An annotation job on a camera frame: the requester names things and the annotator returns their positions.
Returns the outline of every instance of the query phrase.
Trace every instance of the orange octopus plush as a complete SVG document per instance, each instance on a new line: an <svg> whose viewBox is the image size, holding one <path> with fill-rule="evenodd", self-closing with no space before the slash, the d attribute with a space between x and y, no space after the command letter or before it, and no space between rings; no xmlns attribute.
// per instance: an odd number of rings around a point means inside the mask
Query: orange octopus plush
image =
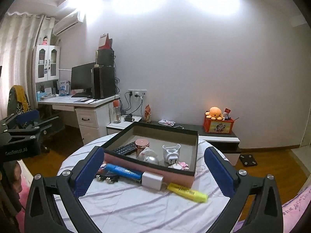
<svg viewBox="0 0 311 233"><path fill-rule="evenodd" d="M220 108L217 108L217 107L211 107L210 111L206 112L205 115L206 115L206 118L212 119L212 120L217 119L221 121L224 119L224 116L222 115Z"/></svg>

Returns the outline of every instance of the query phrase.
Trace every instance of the yellow highlighter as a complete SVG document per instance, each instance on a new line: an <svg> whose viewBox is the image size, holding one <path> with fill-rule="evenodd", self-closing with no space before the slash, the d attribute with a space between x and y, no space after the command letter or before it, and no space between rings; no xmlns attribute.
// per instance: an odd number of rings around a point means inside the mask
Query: yellow highlighter
<svg viewBox="0 0 311 233"><path fill-rule="evenodd" d="M174 192L175 194L178 194L194 202L206 202L207 201L206 194L202 194L199 191L191 190L187 187L183 187L183 186L180 186L174 183L170 183L167 186L167 189Z"/></svg>

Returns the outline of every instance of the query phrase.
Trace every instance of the white curtain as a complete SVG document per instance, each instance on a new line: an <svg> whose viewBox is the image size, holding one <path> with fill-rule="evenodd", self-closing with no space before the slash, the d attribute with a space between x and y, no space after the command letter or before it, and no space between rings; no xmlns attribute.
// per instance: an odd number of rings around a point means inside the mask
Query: white curtain
<svg viewBox="0 0 311 233"><path fill-rule="evenodd" d="M27 14L5 15L0 25L0 118L7 116L7 101L13 85L22 85L30 105L36 108L32 53L45 35L51 37L55 19Z"/></svg>

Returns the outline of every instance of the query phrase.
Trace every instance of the cabinet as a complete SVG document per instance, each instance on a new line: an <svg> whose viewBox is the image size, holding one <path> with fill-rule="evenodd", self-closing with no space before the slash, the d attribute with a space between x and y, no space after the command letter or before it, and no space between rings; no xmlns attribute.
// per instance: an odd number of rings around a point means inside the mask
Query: cabinet
<svg viewBox="0 0 311 233"><path fill-rule="evenodd" d="M58 46L36 46L33 54L35 82L59 79Z"/></svg>
<svg viewBox="0 0 311 233"><path fill-rule="evenodd" d="M108 104L98 108L76 108L76 114L84 145L107 135L106 126L111 122Z"/></svg>

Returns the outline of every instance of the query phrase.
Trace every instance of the blue tube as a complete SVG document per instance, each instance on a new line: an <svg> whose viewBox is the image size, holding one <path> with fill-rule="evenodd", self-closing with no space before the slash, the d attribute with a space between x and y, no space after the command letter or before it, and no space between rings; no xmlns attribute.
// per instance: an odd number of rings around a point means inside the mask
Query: blue tube
<svg viewBox="0 0 311 233"><path fill-rule="evenodd" d="M113 173L116 173L122 177L130 178L130 179L135 179L135 180L141 180L142 179L142 172L133 172L131 170L128 170L124 167L121 166L115 166L112 164L106 164L105 166L106 170L109 170Z"/></svg>

